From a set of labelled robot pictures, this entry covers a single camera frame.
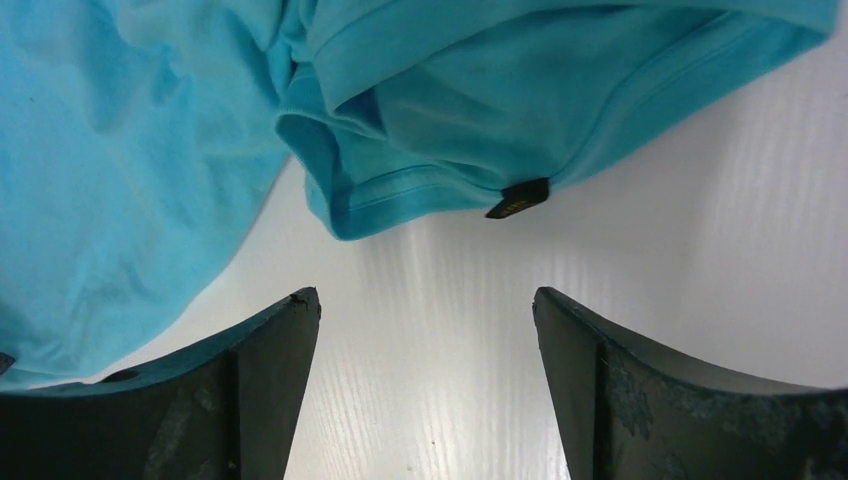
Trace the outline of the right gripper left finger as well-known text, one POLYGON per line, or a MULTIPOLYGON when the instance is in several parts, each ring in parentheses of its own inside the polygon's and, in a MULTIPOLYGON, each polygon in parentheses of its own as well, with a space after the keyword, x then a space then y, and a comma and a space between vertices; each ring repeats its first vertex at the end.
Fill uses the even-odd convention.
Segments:
POLYGON ((1 397, 5 479, 281 479, 313 361, 318 292, 93 384, 1 397))

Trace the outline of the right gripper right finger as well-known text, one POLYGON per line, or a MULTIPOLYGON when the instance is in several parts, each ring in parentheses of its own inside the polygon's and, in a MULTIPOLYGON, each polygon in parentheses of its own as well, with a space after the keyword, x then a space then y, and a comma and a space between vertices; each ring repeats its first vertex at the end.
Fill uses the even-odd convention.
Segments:
POLYGON ((538 289, 533 318, 574 479, 843 479, 847 392, 694 358, 538 289))

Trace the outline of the teal t shirt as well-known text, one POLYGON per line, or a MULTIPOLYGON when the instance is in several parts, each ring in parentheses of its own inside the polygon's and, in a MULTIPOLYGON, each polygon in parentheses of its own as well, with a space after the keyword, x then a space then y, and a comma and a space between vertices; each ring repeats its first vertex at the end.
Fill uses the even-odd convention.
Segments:
POLYGON ((95 375, 285 161, 340 240, 502 219, 824 43, 835 1, 5 1, 1 388, 95 375))

